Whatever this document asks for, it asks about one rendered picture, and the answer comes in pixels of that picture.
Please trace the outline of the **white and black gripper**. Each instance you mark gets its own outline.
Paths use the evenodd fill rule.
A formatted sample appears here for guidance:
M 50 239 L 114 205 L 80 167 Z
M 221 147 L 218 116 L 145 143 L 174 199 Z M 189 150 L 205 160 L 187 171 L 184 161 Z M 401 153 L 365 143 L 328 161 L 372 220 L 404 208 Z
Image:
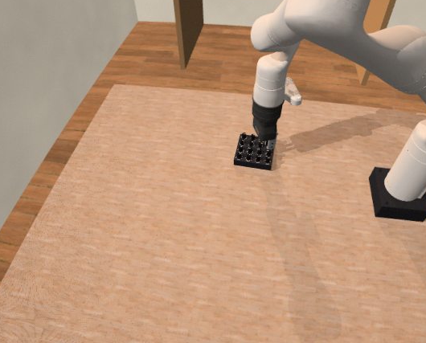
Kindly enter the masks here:
M 287 77 L 284 87 L 277 90 L 264 89 L 255 82 L 252 95 L 252 126 L 260 141 L 265 141 L 267 149 L 275 149 L 278 135 L 276 123 L 281 117 L 285 100 L 293 105 L 300 105 L 302 102 L 302 96 L 291 78 Z

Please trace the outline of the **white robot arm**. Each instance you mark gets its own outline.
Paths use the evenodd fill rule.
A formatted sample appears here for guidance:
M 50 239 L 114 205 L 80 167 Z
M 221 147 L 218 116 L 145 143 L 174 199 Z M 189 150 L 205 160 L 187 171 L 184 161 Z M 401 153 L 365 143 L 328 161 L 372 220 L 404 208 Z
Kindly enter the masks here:
M 285 85 L 289 65 L 306 39 L 349 59 L 393 88 L 418 95 L 426 104 L 426 33 L 401 25 L 367 34 L 364 18 L 371 0 L 284 0 L 258 18 L 251 41 L 261 52 L 256 83 L 268 90 Z M 271 16 L 271 17 L 270 17 Z M 401 201 L 426 192 L 426 120 L 414 128 L 387 174 L 384 185 Z

